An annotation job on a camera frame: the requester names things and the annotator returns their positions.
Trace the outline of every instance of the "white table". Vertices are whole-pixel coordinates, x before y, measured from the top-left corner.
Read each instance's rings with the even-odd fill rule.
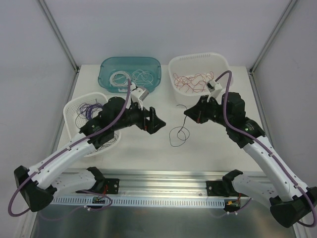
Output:
[[[230,91],[239,92],[246,102],[247,116],[261,124],[260,116],[245,67],[231,67],[234,82]],[[112,94],[99,86],[97,78],[99,65],[82,65],[74,94],[76,98],[91,92],[101,92],[111,96],[125,97],[125,94]],[[184,108],[177,107],[174,99],[167,65],[162,65],[160,85],[144,101],[144,106],[156,109],[157,115],[166,126],[153,135],[136,126],[121,130],[122,138],[118,145],[95,158],[83,158],[71,168],[85,169],[96,166],[99,169],[150,170],[150,171],[230,171],[239,169],[245,172],[261,172],[254,160],[231,141],[225,128],[213,122],[196,124],[186,120],[185,127],[190,137],[180,147],[169,143],[169,132],[181,126]],[[58,147],[69,141],[64,126]]]

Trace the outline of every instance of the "red wire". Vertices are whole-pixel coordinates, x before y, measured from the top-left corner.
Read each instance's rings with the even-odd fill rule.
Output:
[[[108,190],[108,185],[105,186],[105,189],[104,189],[104,192],[103,192],[103,195],[106,194],[106,191]]]
[[[181,90],[182,88],[187,87],[187,90],[185,91],[185,93],[187,93],[188,91],[191,93],[205,92],[207,81],[214,79],[213,72],[210,72],[209,75],[203,74],[203,73],[197,73],[194,76],[189,76],[189,77],[178,76],[176,73],[174,73],[173,76],[175,78],[174,85],[176,86],[176,88]]]
[[[241,193],[239,193],[238,199],[233,201],[233,202],[239,202],[239,204],[240,204],[240,200],[241,200]]]

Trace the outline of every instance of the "metal frame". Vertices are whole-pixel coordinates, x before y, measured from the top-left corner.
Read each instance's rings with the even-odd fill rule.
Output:
[[[56,37],[57,37],[62,49],[64,50],[64,52],[65,52],[65,54],[66,54],[66,56],[67,56],[67,58],[68,58],[68,60],[70,62],[70,64],[72,65],[73,69],[75,71],[77,71],[79,69],[79,66],[77,65],[72,53],[70,52],[70,50],[69,50],[69,48],[68,48],[68,46],[67,46],[67,44],[66,44],[66,42],[65,42],[65,40],[64,40],[64,38],[63,38],[63,36],[61,34],[61,32],[60,32],[60,30],[59,30],[59,28],[58,28],[58,26],[57,26],[57,24],[56,24],[56,22],[55,22],[55,20],[54,20],[54,18],[52,16],[52,14],[51,14],[51,11],[49,10],[45,0],[37,0],[37,2],[40,5],[45,17],[47,18],[48,23],[50,24],[53,32],[55,33],[55,35],[56,35]]]
[[[251,74],[253,74],[256,71],[256,69],[258,68],[258,66],[260,65],[262,59],[264,58],[264,56],[268,52],[270,46],[274,42],[274,40],[275,40],[276,36],[278,35],[279,31],[281,30],[281,28],[284,25],[284,23],[286,22],[288,16],[292,13],[292,11],[294,10],[295,5],[298,2],[299,2],[299,0],[290,0],[290,2],[288,3],[288,5],[285,8],[285,10],[283,11],[281,17],[277,21],[277,24],[274,26],[270,36],[266,40],[263,48],[261,49],[260,54],[258,55],[254,65],[252,66]]]
[[[249,80],[250,80],[250,83],[251,83],[251,88],[252,88],[252,91],[253,91],[253,95],[254,95],[254,98],[256,100],[258,112],[260,114],[260,119],[261,119],[261,123],[262,123],[262,126],[263,126],[263,130],[265,131],[265,133],[266,133],[266,135],[268,137],[268,140],[270,141],[271,145],[274,146],[274,144],[272,142],[271,134],[270,134],[270,131],[269,131],[269,128],[268,128],[268,125],[267,125],[267,121],[266,121],[266,118],[265,118],[265,113],[264,113],[263,104],[262,104],[262,101],[261,101],[261,98],[260,98],[260,94],[259,94],[258,88],[257,88],[256,83],[255,83],[254,75],[251,74],[251,70],[249,70],[248,73],[249,73]]]
[[[68,169],[62,176],[78,172],[77,169]],[[226,172],[169,172],[169,171],[133,171],[133,170],[105,170],[107,178],[120,179],[120,189],[118,197],[131,197],[135,200],[140,198],[187,198],[202,199],[210,201],[223,197],[208,197],[206,180],[220,180]],[[264,173],[246,173],[255,181],[270,184]],[[32,232],[35,223],[36,213],[27,213],[22,224],[21,232],[15,236],[16,238],[27,238]],[[308,228],[298,224],[293,226],[296,237],[311,238]]]
[[[29,238],[32,233],[33,226],[36,220],[36,212],[27,212],[25,219],[20,219],[20,223],[17,226],[14,238]]]

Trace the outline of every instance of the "white connector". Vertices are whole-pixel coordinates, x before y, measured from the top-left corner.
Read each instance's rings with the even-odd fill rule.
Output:
[[[209,102],[211,97],[217,98],[223,89],[221,84],[217,83],[214,79],[208,81],[207,87],[208,87],[208,90],[210,91],[207,102]]]
[[[138,103],[139,108],[143,109],[143,100],[148,96],[149,91],[144,87],[135,87],[135,84],[132,83],[132,86],[133,85],[134,89],[131,91],[131,101],[133,103]]]

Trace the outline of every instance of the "white wire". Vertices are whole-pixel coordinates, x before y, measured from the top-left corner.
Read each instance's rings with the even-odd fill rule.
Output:
[[[148,71],[143,71],[141,69],[138,69],[132,73],[132,82],[134,82],[136,85],[142,84],[142,86],[150,84],[153,85],[154,78]]]
[[[116,81],[122,79],[125,77],[125,81],[123,83],[117,83]],[[127,73],[126,71],[117,71],[115,73],[113,73],[110,76],[109,82],[113,87],[127,87],[128,86],[128,80],[131,80],[131,75],[129,73]]]
[[[122,78],[125,78],[125,81],[123,83],[118,83],[118,81]],[[148,71],[138,69],[132,73],[132,76],[126,71],[117,71],[110,76],[109,82],[113,87],[127,87],[128,79],[137,86],[144,86],[148,84],[153,85],[152,82],[154,80],[153,76]]]

